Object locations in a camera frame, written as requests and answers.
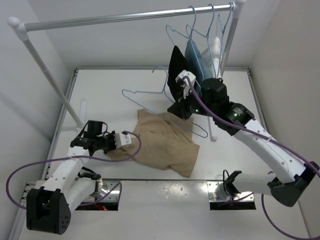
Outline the light blue wire hanger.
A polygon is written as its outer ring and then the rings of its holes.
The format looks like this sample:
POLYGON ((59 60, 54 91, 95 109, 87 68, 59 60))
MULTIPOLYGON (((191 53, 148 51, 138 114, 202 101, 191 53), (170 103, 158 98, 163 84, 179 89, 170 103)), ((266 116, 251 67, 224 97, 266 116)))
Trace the light blue wire hanger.
POLYGON ((157 65, 152 69, 139 69, 137 79, 130 78, 132 86, 124 87, 124 98, 149 113, 160 116, 174 103, 170 95, 168 68, 157 65))

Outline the beige t shirt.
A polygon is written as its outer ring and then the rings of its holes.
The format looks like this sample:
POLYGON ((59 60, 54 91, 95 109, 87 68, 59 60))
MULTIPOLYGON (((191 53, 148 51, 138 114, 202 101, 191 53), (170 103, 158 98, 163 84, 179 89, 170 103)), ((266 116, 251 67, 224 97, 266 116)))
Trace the beige t shirt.
POLYGON ((192 140, 193 122, 182 120, 169 112, 153 114, 137 110, 134 133, 141 140, 141 148, 134 160, 159 170, 173 170, 190 178, 200 146, 192 140))

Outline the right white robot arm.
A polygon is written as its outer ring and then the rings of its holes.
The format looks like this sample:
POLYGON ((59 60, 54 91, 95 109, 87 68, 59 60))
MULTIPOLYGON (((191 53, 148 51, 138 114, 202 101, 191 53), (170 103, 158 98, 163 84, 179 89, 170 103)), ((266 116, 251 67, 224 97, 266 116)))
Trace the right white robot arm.
POLYGON ((254 175, 235 170, 222 183, 221 196, 235 197, 241 192, 254 192, 274 197, 286 207, 293 207, 319 166, 307 164, 276 144, 254 114, 244 105, 230 101, 227 87, 221 78, 208 78, 201 83, 200 94, 192 90, 192 79, 169 79, 168 87, 174 104, 168 112, 187 120, 192 114, 216 117, 218 128, 249 147, 273 171, 270 175, 254 175))

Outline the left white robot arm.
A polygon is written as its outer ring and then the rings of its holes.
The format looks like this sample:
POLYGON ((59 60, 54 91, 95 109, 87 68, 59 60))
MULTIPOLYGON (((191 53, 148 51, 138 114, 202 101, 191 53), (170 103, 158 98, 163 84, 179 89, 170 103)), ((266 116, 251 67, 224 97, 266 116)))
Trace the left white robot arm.
POLYGON ((66 160, 38 189, 29 191, 26 197, 28 230, 62 235, 75 209, 97 191, 99 174, 78 174, 96 151, 107 153, 120 146, 119 134, 104 133, 102 127, 103 122, 89 120, 71 141, 66 160))

